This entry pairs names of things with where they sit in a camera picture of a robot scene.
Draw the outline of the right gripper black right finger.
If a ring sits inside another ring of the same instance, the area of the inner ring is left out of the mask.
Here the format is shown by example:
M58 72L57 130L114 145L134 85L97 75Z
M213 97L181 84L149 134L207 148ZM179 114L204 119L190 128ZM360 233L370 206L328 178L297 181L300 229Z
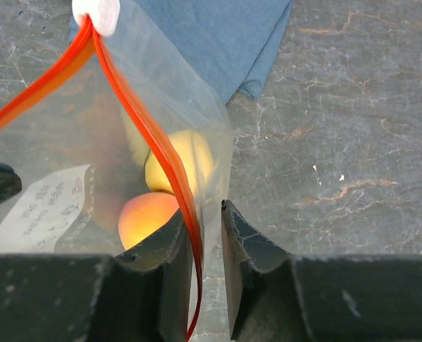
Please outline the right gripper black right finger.
M222 202L233 341L422 341L422 256L292 254Z

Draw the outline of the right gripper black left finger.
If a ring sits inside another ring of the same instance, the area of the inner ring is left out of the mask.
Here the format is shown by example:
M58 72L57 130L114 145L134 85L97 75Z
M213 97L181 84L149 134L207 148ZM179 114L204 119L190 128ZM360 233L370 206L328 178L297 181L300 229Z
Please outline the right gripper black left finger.
M108 254L0 254L0 341L184 341L192 252L175 214Z

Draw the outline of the orange-red toy peach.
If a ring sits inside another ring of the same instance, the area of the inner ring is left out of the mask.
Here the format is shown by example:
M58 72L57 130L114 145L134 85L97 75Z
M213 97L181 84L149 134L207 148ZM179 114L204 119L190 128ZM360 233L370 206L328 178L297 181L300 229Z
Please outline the orange-red toy peach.
M174 195L150 192L134 197L123 207L118 220L118 232L125 250L156 232L177 212Z

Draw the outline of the clear zip bag orange zipper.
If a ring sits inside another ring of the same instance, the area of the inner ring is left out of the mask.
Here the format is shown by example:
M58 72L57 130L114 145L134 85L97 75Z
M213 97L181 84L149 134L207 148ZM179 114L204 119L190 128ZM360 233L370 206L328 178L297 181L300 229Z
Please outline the clear zip bag orange zipper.
M145 181L152 152L192 252L187 341L200 312L205 242L220 230L229 188L228 114L183 57L149 67L105 39L85 19L62 57L0 110L0 162L22 182L22 191L0 204L0 254L116 257L141 244L148 237L124 249L118 220L134 197L164 192ZM195 195L168 137L181 130L199 132L212 153L213 170Z

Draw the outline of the yellow toy pear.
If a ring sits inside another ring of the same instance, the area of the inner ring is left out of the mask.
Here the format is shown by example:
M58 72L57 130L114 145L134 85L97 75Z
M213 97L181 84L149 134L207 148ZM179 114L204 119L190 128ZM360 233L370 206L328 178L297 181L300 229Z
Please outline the yellow toy pear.
M209 145L203 135L193 130L177 131L168 137L182 160L190 189L195 195L198 185L203 187L214 167ZM173 193L165 172L152 152L145 163L145 181L152 191Z

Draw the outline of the blue folded cloth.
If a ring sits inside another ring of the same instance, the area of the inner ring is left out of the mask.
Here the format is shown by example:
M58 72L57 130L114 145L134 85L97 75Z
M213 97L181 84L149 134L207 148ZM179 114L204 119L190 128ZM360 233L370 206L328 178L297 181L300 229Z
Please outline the blue folded cloth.
M153 67L183 57L227 102L261 96L293 1L72 1L70 39L89 16L105 44Z

